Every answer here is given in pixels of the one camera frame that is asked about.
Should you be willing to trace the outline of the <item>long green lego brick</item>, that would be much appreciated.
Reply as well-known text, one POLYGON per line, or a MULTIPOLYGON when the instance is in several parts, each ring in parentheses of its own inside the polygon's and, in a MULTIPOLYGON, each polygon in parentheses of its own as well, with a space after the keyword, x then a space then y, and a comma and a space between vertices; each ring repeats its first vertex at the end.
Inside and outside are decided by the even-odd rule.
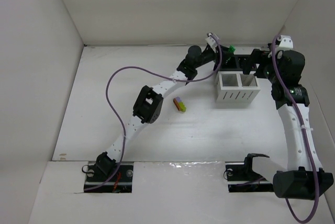
POLYGON ((234 52, 235 52, 235 50, 236 50, 236 49, 235 49, 235 47, 234 47, 233 45, 230 45, 230 47, 229 47, 229 50, 228 50, 228 51, 229 51, 230 53, 234 53, 234 52))

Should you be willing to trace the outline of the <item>orange green lego stack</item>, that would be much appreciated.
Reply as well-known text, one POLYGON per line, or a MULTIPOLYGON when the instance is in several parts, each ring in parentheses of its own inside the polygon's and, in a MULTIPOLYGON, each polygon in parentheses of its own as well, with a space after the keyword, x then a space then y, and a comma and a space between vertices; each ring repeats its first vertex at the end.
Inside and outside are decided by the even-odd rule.
POLYGON ((181 111, 181 112, 186 112, 186 106, 185 104, 183 103, 183 101, 181 100, 180 97, 175 97, 173 99, 173 103, 175 105, 175 107, 177 108, 178 111, 181 111))

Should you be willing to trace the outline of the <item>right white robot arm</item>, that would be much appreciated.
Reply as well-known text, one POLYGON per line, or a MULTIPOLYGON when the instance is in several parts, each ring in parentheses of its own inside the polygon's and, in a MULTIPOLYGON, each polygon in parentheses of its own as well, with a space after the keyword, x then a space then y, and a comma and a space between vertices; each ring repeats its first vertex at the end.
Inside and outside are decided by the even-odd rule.
POLYGON ((294 50, 280 51, 277 59, 269 55, 254 49, 242 65, 243 73, 248 74, 257 66, 254 75, 272 84, 271 95, 285 132, 287 167, 281 167, 265 154, 248 154, 249 169, 268 180, 279 198, 315 200, 333 185, 334 178, 323 170, 314 147, 309 97, 299 84, 305 57, 294 50))

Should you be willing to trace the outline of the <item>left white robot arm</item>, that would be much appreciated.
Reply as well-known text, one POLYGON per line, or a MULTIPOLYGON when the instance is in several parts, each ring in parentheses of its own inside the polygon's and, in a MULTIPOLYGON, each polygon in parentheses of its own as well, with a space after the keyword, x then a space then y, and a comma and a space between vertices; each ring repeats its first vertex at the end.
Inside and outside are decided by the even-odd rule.
POLYGON ((155 86, 145 85, 135 101, 132 110, 132 116, 127 124, 122 121, 122 135, 102 154, 96 159, 96 167, 108 178, 114 176, 121 160, 123 159, 125 147, 130 142, 134 141, 137 135, 148 124, 154 123, 161 112, 164 98, 174 92, 176 89, 202 79, 195 79, 197 75, 197 68, 203 66, 211 61, 215 62, 214 72, 219 70, 222 60, 224 58, 224 51, 221 45, 206 46, 202 50, 199 46, 191 46, 188 49, 185 59, 176 68, 176 71, 169 77, 150 72, 144 68, 134 67, 134 69, 145 71, 149 74, 159 76, 164 79, 161 83, 155 86))

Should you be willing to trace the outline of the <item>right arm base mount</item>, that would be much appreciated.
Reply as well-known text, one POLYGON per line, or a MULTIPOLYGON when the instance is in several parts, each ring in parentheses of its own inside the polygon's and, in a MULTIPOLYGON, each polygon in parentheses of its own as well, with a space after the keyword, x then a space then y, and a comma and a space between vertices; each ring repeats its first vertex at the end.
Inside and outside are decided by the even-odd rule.
POLYGON ((273 185, 261 175, 248 171, 244 162, 226 162, 224 179, 230 193, 273 192, 273 185))

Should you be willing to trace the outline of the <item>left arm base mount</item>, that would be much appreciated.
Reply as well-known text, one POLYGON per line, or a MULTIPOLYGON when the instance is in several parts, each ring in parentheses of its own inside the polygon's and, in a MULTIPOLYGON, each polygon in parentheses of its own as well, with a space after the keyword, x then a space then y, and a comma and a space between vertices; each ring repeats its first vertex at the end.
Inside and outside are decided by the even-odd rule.
POLYGON ((120 165, 117 173, 106 182, 105 176, 95 165, 87 164, 82 167, 85 174, 83 190, 85 193, 131 193, 134 163, 126 162, 120 165))

